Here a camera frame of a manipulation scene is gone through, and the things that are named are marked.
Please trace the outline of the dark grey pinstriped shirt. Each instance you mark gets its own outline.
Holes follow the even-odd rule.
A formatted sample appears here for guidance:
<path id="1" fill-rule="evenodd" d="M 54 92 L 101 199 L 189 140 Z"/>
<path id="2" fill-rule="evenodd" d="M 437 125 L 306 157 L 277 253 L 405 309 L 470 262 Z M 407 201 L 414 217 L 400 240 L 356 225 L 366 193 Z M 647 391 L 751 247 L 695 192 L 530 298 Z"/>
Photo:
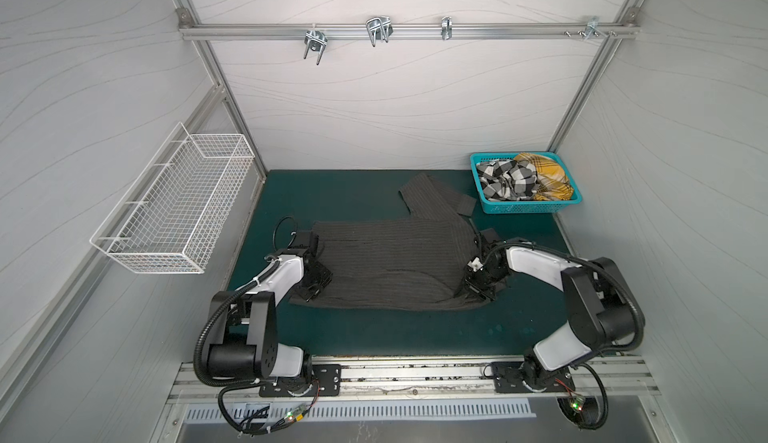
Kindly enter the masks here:
<path id="1" fill-rule="evenodd" d="M 333 309 L 464 311 L 485 305 L 463 287 L 479 254 L 469 222 L 475 198 L 421 173 L 399 193 L 406 218 L 319 221 L 319 260 L 331 282 L 308 306 Z"/>

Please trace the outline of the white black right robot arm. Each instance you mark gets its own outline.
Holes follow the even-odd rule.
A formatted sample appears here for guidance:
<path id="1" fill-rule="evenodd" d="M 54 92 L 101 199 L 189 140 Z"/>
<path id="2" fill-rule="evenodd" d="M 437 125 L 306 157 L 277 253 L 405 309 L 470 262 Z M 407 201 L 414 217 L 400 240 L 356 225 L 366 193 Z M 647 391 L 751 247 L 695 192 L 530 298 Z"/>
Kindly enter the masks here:
<path id="1" fill-rule="evenodd" d="M 645 316 L 613 260 L 585 260 L 519 238 L 500 240 L 493 230 L 477 234 L 475 243 L 479 254 L 466 264 L 462 280 L 470 295 L 490 300 L 499 284 L 517 274 L 563 295 L 566 322 L 533 345 L 513 371 L 530 390 L 542 392 L 570 367 L 642 343 Z"/>

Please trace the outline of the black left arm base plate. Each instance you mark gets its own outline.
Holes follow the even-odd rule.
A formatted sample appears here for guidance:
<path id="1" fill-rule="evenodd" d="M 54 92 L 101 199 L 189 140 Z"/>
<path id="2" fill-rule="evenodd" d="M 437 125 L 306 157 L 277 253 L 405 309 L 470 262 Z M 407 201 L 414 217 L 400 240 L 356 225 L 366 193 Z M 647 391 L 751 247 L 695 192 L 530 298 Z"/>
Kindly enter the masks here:
<path id="1" fill-rule="evenodd" d="M 263 398 L 335 397 L 340 394 L 342 367 L 338 364 L 312 365 L 296 377 L 280 377 L 259 389 Z"/>

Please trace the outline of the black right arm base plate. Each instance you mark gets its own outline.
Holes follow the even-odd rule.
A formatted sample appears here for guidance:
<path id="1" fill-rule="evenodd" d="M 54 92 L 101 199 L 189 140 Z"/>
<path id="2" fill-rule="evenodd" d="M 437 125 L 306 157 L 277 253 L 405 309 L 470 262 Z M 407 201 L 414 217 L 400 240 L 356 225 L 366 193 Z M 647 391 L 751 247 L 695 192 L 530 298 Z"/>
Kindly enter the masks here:
<path id="1" fill-rule="evenodd" d="M 499 394 L 568 393 L 575 389 L 566 368 L 547 370 L 535 360 L 492 362 L 490 379 Z"/>

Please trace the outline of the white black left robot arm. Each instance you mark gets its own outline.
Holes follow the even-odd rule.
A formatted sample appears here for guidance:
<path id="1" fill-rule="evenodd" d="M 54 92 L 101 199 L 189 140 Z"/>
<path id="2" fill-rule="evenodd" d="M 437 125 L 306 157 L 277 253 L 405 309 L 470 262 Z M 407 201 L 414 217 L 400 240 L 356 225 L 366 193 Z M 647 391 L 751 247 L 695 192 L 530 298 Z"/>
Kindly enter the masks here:
<path id="1" fill-rule="evenodd" d="M 250 281 L 214 295 L 193 350 L 201 383 L 226 387 L 266 381 L 286 383 L 294 392 L 312 385 L 311 357 L 279 342 L 277 306 L 292 297 L 310 302 L 331 282 L 318 249 L 319 236 L 300 231 L 287 247 L 269 255 L 268 265 Z"/>

